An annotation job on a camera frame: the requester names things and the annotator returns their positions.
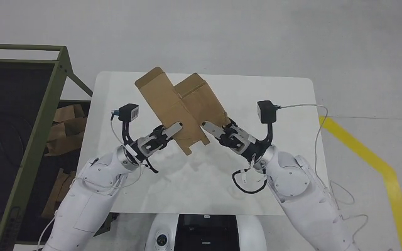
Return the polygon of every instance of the concrete floor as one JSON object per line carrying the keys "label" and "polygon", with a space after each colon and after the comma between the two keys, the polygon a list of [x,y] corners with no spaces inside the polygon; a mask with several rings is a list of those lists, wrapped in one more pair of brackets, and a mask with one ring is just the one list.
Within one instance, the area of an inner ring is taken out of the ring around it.
{"label": "concrete floor", "polygon": [[[0,43],[67,45],[89,87],[101,71],[156,65],[172,73],[310,78],[317,102],[392,165],[401,182],[401,11],[399,0],[0,1]],[[52,55],[0,52],[8,56]],[[63,98],[85,94],[68,82]],[[361,250],[401,250],[382,177],[328,132],[323,143],[329,178],[356,198],[343,212],[370,217],[356,235]],[[135,225],[152,218],[124,215],[88,250],[141,250],[147,233]],[[276,220],[261,219],[272,250],[312,250]]]}

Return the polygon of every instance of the brown cardboard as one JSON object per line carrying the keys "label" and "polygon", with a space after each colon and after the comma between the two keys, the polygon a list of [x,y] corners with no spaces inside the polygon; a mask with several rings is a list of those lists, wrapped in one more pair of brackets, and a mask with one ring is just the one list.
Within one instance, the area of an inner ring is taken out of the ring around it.
{"label": "brown cardboard", "polygon": [[62,137],[59,139],[55,139],[54,141],[50,141],[46,143],[49,153],[46,153],[45,156],[47,157],[62,155],[67,152],[80,149],[83,138],[84,132],[80,132],[77,135]]}
{"label": "brown cardboard", "polygon": [[63,169],[58,170],[55,184],[53,185],[52,192],[50,192],[49,199],[46,202],[46,206],[42,211],[41,217],[52,219],[55,211],[60,206],[60,203],[66,196],[70,189],[71,182],[75,177],[75,171],[71,171],[70,174],[63,173]]}
{"label": "brown cardboard", "polygon": [[81,105],[69,105],[56,110],[55,122],[63,122],[65,120],[74,119],[78,117],[84,117],[84,111]]}
{"label": "brown cardboard", "polygon": [[192,153],[189,147],[198,141],[202,141],[204,145],[209,144],[207,136],[160,67],[138,79],[135,85],[165,127],[176,122],[183,124],[183,128],[173,139],[186,155]]}
{"label": "brown cardboard", "polygon": [[62,137],[79,134],[85,130],[87,118],[69,119],[50,128],[48,142]]}
{"label": "brown cardboard", "polygon": [[175,85],[175,90],[200,126],[204,121],[209,121],[219,127],[230,123],[218,98],[208,83],[197,73]]}

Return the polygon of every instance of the white tabletop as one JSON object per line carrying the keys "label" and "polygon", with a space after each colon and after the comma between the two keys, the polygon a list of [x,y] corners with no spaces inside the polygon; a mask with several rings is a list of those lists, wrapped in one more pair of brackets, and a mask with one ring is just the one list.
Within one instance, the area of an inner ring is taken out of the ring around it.
{"label": "white tabletop", "polygon": [[[160,121],[134,86],[144,73],[101,72],[98,74],[90,106],[87,128],[79,161],[79,171],[89,158],[113,151],[119,145],[110,128],[112,109],[127,104],[139,105],[139,117],[130,124],[135,140],[149,134]],[[173,84],[188,74],[168,74]],[[266,125],[259,122],[257,101],[271,100],[278,105],[315,104],[312,82],[307,78],[201,75],[216,94],[229,117],[248,133],[262,139]],[[315,107],[295,107],[279,110],[273,124],[273,144],[280,151],[303,155],[314,163],[314,140],[319,128]],[[115,130],[121,123],[114,121]],[[186,156],[171,141],[168,146],[150,157],[159,170],[154,174],[145,169],[141,179],[122,189],[112,211],[120,213],[197,213],[231,215],[284,215],[279,204],[266,188],[255,195],[239,191],[231,175],[247,166],[246,160],[222,147],[210,135],[211,143],[201,142],[191,147]],[[318,174],[328,183],[321,136],[318,139]],[[138,177],[139,170],[130,174],[127,184]],[[260,174],[247,173],[245,189],[261,186]]]}

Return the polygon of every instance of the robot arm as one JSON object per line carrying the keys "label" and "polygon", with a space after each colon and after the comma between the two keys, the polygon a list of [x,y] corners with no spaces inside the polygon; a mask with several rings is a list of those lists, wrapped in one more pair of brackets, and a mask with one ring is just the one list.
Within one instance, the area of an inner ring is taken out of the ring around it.
{"label": "robot arm", "polygon": [[239,170],[233,174],[236,186],[252,194],[268,185],[291,224],[315,250],[358,251],[334,199],[306,159],[279,152],[276,146],[271,145],[272,123],[276,121],[279,107],[270,101],[260,101],[258,108],[260,121],[268,125],[268,135],[263,141],[255,139],[233,121],[223,128],[207,121],[203,124],[203,128],[220,144],[245,157],[266,178],[260,189],[245,191],[235,179],[235,175],[241,172]]}
{"label": "robot arm", "polygon": [[44,251],[84,249],[106,219],[128,174],[137,170],[144,160],[148,161],[154,152],[164,148],[182,129],[180,122],[167,129],[161,125],[150,135],[132,141],[128,124],[138,116],[138,106],[125,105],[112,114],[118,115],[123,122],[124,145],[87,162],[55,213],[55,223]]}

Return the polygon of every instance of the yellow tape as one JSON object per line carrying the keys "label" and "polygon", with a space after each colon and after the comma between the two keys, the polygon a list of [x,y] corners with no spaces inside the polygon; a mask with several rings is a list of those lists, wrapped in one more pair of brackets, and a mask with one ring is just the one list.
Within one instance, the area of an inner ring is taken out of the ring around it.
{"label": "yellow tape", "polygon": [[[324,116],[320,116],[320,123],[322,123],[323,119]],[[398,231],[399,244],[402,247],[402,193],[395,170],[331,118],[325,120],[323,128],[328,130],[383,176],[394,215],[396,230]]]}

